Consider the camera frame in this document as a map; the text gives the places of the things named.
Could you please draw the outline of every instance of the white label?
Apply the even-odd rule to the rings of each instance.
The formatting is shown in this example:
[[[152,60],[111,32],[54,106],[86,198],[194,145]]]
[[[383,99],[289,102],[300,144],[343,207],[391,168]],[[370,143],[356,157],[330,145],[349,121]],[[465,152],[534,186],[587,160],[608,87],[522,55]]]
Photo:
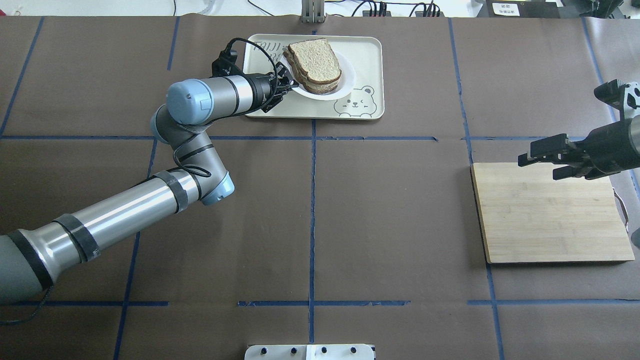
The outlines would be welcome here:
[[[493,13],[503,16],[520,16],[517,4],[493,3]]]

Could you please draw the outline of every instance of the bear drawing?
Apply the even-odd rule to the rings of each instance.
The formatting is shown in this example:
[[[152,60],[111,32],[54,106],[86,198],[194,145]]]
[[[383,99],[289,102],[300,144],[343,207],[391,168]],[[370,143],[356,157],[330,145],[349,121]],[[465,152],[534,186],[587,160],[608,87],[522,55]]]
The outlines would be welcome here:
[[[373,88],[367,85],[361,89],[353,89],[348,97],[336,100],[333,109],[340,114],[340,117],[371,118],[378,109],[373,101]]]

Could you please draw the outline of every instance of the light blue joint cap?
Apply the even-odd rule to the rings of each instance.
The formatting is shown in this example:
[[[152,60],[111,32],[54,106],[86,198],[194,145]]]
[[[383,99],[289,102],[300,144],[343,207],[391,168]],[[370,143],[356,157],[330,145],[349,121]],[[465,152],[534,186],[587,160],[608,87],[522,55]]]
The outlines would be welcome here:
[[[227,171],[225,178],[220,181],[220,184],[218,184],[216,188],[213,189],[213,191],[210,192],[207,196],[202,198],[202,204],[205,204],[207,206],[215,204],[225,197],[231,195],[235,189],[236,186],[234,185],[234,182],[231,181],[231,177],[229,176],[229,172]]]
[[[187,79],[169,86],[166,93],[169,114],[184,125],[205,122],[213,112],[213,93],[207,84],[197,79]]]
[[[156,124],[156,117],[158,116],[158,112],[160,111],[160,109],[162,108],[162,106],[160,106],[158,108],[158,110],[156,110],[156,112],[154,113],[154,116],[151,117],[151,132],[154,134],[154,137],[161,143],[168,143],[162,136],[160,136],[160,133],[158,132],[158,126]]]

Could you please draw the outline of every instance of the sandwich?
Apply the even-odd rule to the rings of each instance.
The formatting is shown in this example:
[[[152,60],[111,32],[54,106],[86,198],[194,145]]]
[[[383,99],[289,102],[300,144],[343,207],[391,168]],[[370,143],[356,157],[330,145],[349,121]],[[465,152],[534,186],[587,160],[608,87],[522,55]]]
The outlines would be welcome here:
[[[308,92],[326,94],[338,87],[342,71],[327,39],[289,44],[284,56],[291,66],[293,76]]]

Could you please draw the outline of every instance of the white bracket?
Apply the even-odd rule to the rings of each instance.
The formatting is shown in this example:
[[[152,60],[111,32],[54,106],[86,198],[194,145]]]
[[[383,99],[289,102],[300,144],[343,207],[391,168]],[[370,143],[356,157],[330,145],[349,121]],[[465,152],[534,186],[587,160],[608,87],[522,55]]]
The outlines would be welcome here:
[[[375,360],[375,347],[366,344],[252,345],[244,360]]]
[[[324,22],[324,0],[302,0],[302,22]]]

